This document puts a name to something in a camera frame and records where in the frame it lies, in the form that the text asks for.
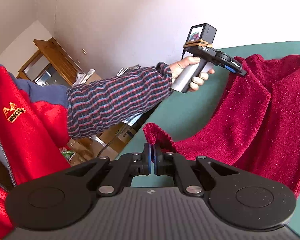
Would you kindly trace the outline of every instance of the yellow logo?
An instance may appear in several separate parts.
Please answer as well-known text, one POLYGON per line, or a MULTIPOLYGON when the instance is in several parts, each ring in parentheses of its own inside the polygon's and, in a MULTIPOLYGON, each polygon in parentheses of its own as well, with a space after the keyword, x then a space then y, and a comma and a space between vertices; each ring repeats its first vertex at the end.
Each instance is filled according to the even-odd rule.
POLYGON ((19 115, 25 112, 26 110, 24 108, 17 107, 14 103, 11 102, 10 108, 3 108, 3 113, 9 122, 14 122, 19 117, 19 115))

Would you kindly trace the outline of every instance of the maroon sweater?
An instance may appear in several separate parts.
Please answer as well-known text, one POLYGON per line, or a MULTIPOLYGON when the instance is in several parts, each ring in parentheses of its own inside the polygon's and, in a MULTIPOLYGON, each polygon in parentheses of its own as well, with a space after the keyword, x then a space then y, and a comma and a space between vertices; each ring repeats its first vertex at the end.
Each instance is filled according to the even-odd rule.
POLYGON ((149 143, 160 143, 194 160, 206 155, 288 186, 300 193, 300 56, 264 60, 236 58, 248 71, 229 76, 210 122, 179 142, 155 124, 144 127, 149 143))

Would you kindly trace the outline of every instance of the sweater sleeve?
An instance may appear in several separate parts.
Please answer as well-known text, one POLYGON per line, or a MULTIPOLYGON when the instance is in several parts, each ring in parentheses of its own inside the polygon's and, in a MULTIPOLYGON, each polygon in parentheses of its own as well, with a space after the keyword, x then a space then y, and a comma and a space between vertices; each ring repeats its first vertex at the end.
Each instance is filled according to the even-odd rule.
POLYGON ((69 88, 68 133, 83 138, 153 108, 171 94, 171 70, 157 67, 131 71, 128 75, 80 84, 69 88))

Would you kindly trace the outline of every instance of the device handle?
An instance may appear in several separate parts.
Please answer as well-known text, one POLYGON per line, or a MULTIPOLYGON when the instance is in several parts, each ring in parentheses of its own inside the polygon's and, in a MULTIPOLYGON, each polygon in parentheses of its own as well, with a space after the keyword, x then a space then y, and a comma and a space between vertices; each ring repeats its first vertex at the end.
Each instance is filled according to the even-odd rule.
POLYGON ((205 59, 201 59, 199 63, 186 67, 172 84, 171 89, 186 93, 190 88, 192 78, 198 76, 207 63, 212 64, 213 66, 213 63, 208 62, 205 59))

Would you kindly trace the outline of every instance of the gray ribbed surface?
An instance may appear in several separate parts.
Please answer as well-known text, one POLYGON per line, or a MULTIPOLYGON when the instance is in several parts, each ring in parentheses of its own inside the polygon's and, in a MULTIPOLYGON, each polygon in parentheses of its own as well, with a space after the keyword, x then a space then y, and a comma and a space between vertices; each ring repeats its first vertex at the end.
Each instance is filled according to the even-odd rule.
POLYGON ((125 188, 101 199, 83 220, 68 228, 34 232, 17 228, 6 240, 294 240, 288 228, 246 232, 224 224, 203 200, 178 188, 125 188))

